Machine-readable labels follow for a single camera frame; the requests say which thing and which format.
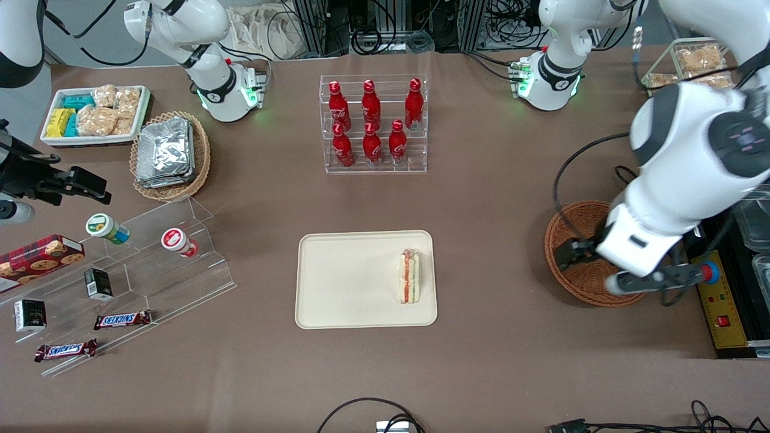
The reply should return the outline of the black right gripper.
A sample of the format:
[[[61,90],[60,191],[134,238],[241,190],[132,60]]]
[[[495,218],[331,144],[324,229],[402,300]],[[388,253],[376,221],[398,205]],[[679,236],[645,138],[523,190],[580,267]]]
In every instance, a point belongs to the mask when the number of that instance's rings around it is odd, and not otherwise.
[[[82,167],[70,169],[70,183],[63,170],[54,167],[61,162],[58,155],[45,155],[32,146],[17,140],[1,126],[2,193],[16,199],[61,200],[63,195],[80,195],[110,205],[112,194],[106,180]]]

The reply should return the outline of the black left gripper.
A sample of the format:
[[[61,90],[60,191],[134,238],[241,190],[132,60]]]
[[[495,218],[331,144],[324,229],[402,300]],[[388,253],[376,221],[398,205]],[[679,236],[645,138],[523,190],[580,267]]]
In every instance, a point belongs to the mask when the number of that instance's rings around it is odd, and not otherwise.
[[[553,251],[558,271],[564,273],[575,264],[591,263],[604,257],[597,252],[601,236],[586,239],[567,239]]]

